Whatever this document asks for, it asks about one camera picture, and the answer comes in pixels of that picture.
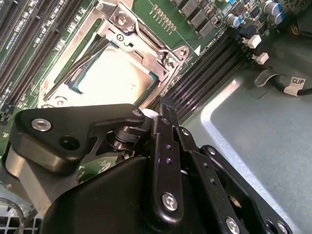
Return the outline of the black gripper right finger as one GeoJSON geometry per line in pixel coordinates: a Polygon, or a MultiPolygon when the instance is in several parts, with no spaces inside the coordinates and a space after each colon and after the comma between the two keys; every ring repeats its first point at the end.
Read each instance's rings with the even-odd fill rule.
{"type": "Polygon", "coordinates": [[[176,109],[168,107],[179,143],[181,168],[188,173],[208,234],[291,234],[286,221],[211,145],[197,147],[181,127],[176,109]]]}

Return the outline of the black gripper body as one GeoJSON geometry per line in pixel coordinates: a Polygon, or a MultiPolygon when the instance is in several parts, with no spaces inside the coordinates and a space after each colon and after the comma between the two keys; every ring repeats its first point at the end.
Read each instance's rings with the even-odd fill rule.
{"type": "Polygon", "coordinates": [[[62,194],[46,213],[45,234],[217,234],[179,160],[135,157],[62,194]]]}

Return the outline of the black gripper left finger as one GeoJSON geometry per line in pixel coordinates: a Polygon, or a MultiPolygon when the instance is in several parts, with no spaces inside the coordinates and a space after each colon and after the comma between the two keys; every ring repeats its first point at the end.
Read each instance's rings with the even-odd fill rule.
{"type": "Polygon", "coordinates": [[[154,161],[177,159],[179,146],[164,99],[154,111],[131,104],[32,109],[18,113],[11,130],[11,174],[44,218],[65,192],[80,185],[78,168],[97,152],[117,149],[154,161]]]}

